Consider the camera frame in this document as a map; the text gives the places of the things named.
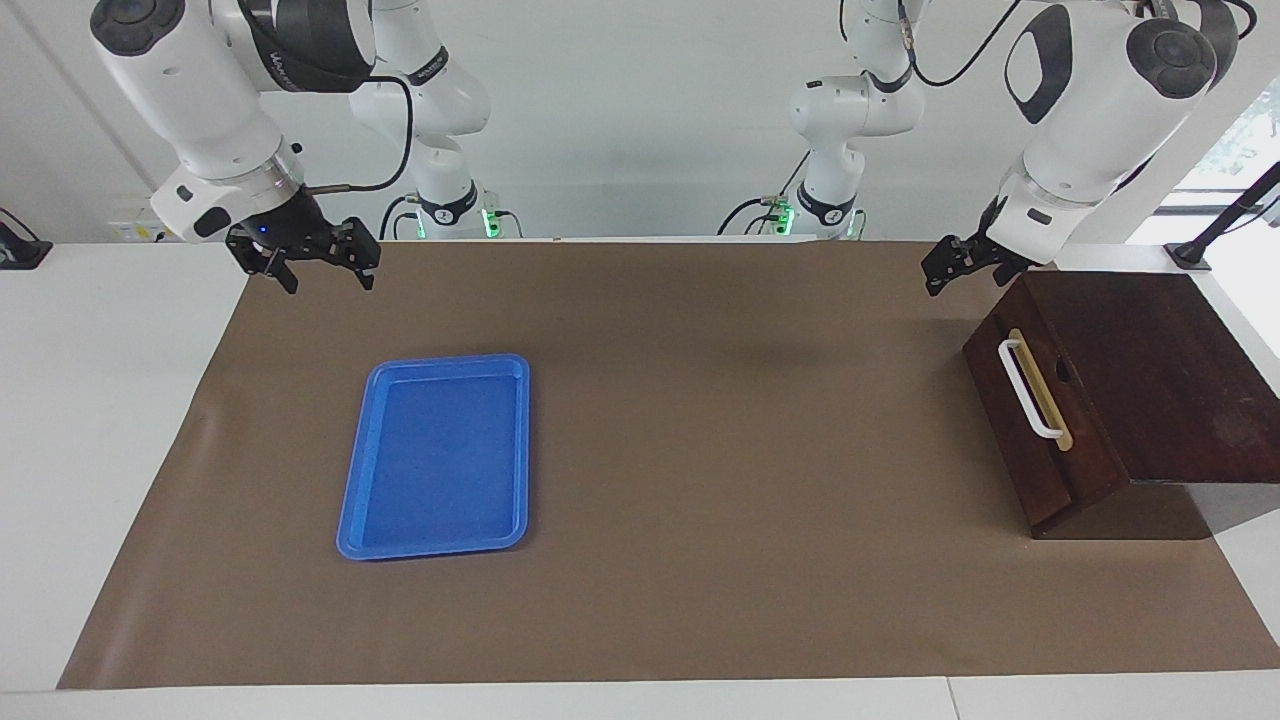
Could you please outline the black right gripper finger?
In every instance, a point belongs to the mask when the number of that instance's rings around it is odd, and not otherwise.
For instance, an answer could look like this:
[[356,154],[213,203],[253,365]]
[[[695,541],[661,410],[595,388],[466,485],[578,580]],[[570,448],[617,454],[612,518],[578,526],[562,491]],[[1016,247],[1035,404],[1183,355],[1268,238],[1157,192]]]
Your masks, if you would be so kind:
[[371,291],[379,266],[381,246],[365,223],[357,217],[346,219],[346,258],[357,282]]
[[288,266],[285,250],[273,250],[261,255],[260,260],[259,274],[274,279],[289,295],[298,292],[300,282]]

